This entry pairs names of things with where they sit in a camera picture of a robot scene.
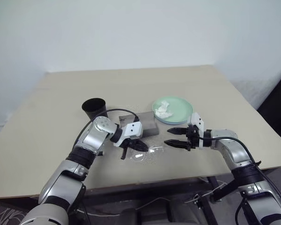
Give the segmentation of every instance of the floor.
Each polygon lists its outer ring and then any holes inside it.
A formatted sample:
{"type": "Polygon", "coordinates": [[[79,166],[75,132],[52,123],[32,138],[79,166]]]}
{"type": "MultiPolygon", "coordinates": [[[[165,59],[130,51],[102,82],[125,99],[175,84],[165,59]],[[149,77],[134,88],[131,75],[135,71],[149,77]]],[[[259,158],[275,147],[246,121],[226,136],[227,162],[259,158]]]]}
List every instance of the floor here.
{"type": "MultiPolygon", "coordinates": [[[[281,191],[281,168],[278,168],[274,170],[273,172],[268,174],[268,177],[276,184],[276,186],[281,191]]],[[[218,176],[218,180],[222,180],[224,182],[229,182],[232,180],[232,176],[230,174],[218,176]]],[[[170,199],[181,199],[181,200],[187,200],[189,198],[193,197],[194,193],[190,193],[188,195],[175,195],[175,196],[166,196],[170,199]]],[[[105,213],[111,213],[111,214],[118,214],[122,210],[127,208],[137,208],[152,199],[143,199],[141,201],[125,201],[125,202],[117,202],[117,203],[109,203],[104,205],[98,205],[96,207],[87,207],[88,212],[91,212],[93,214],[102,214],[105,213]]],[[[218,221],[218,224],[220,225],[230,225],[235,224],[234,220],[234,214],[236,211],[236,208],[238,207],[239,203],[241,201],[240,194],[237,194],[237,192],[234,192],[230,194],[229,196],[222,199],[221,202],[217,202],[216,204],[210,204],[211,208],[214,212],[214,215],[218,221]]],[[[158,200],[155,204],[163,204],[165,200],[158,200]]],[[[20,223],[20,220],[23,218],[24,213],[20,211],[11,210],[8,208],[5,208],[3,206],[0,206],[0,225],[17,225],[20,223]]],[[[117,217],[95,217],[90,216],[90,220],[93,225],[98,224],[105,224],[105,225],[113,225],[115,224],[117,217]]],[[[244,215],[242,211],[239,213],[239,224],[240,225],[246,225],[247,222],[244,218],[244,215]]]]}

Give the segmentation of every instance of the green plate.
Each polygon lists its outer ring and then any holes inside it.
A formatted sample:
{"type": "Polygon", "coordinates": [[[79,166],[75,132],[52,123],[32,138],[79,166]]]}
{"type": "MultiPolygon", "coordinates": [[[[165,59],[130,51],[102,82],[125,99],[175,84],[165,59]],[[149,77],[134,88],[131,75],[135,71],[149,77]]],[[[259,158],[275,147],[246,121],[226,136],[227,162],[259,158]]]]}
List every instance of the green plate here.
{"type": "Polygon", "coordinates": [[[167,96],[161,97],[156,100],[152,105],[152,110],[155,117],[161,122],[171,125],[177,125],[187,122],[187,119],[192,114],[192,105],[183,98],[167,96]],[[169,103],[167,112],[173,114],[172,116],[165,119],[161,119],[155,115],[155,109],[158,109],[161,106],[162,101],[166,101],[169,103]]]}

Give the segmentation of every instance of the black cable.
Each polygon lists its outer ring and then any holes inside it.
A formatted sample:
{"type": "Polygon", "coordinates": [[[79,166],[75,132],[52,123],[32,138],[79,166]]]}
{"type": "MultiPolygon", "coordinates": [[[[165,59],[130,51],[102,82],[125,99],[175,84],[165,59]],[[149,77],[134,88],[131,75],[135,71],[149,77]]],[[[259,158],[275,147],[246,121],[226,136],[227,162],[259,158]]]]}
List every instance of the black cable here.
{"type": "Polygon", "coordinates": [[[240,143],[240,145],[244,148],[244,150],[246,151],[246,153],[248,154],[250,160],[252,161],[252,163],[256,166],[256,169],[258,170],[258,172],[263,176],[263,178],[274,188],[274,190],[277,192],[277,194],[279,195],[279,197],[281,198],[281,192],[279,191],[279,189],[275,186],[275,184],[262,172],[262,170],[260,170],[260,168],[256,165],[256,162],[253,158],[253,156],[251,155],[250,151],[248,150],[248,148],[245,146],[244,143],[242,143],[240,140],[238,140],[237,138],[234,137],[214,137],[214,138],[203,138],[200,137],[201,140],[205,140],[205,141],[216,141],[216,140],[222,140],[222,139],[228,139],[228,140],[233,140],[236,141],[238,143],[240,143]]]}
{"type": "Polygon", "coordinates": [[[88,224],[91,225],[91,222],[90,222],[90,219],[89,219],[89,215],[88,215],[88,211],[86,210],[85,204],[83,202],[81,202],[81,205],[83,207],[85,218],[86,218],[88,224]]]}
{"type": "Polygon", "coordinates": [[[239,204],[239,206],[238,206],[238,208],[235,212],[235,223],[236,223],[236,225],[239,225],[238,224],[238,214],[239,214],[239,211],[240,211],[242,205],[244,204],[244,202],[245,202],[245,197],[242,199],[242,201],[240,202],[240,204],[239,204]]]}
{"type": "Polygon", "coordinates": [[[111,112],[111,111],[124,111],[124,112],[129,112],[129,113],[131,113],[132,115],[135,116],[134,122],[140,121],[139,117],[138,117],[134,112],[132,112],[132,111],[130,111],[130,110],[127,110],[127,109],[108,109],[108,110],[104,110],[104,111],[98,113],[96,116],[94,116],[94,118],[91,119],[91,120],[82,128],[82,130],[80,131],[80,133],[78,134],[78,136],[77,136],[77,138],[76,138],[76,140],[75,140],[75,142],[74,142],[73,147],[74,147],[74,146],[76,145],[76,143],[78,142],[78,139],[79,139],[79,137],[81,136],[81,134],[83,133],[83,131],[85,130],[85,128],[86,128],[91,122],[93,122],[97,116],[100,116],[100,115],[102,115],[103,113],[108,113],[108,112],[111,112]]]}

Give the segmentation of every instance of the beige tabletop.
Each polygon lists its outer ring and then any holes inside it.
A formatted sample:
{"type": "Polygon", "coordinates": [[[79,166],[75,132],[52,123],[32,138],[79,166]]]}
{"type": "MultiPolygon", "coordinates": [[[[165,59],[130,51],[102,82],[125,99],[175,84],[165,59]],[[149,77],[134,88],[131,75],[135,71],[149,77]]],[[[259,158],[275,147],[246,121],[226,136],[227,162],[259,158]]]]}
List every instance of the beige tabletop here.
{"type": "MultiPolygon", "coordinates": [[[[0,132],[0,197],[39,194],[88,122],[81,109],[85,100],[103,98],[108,109],[140,113],[151,111],[154,100],[163,96],[188,100],[205,129],[235,131],[255,160],[262,161],[261,168],[281,166],[281,138],[213,66],[60,72],[47,74],[0,132]]],[[[125,114],[111,112],[109,117],[118,123],[125,114]]],[[[157,151],[142,161],[135,161],[133,152],[121,160],[122,149],[106,143],[105,155],[96,158],[84,182],[87,188],[229,173],[215,150],[165,146],[164,140],[184,137],[157,124],[160,135],[144,139],[157,151]]]]}

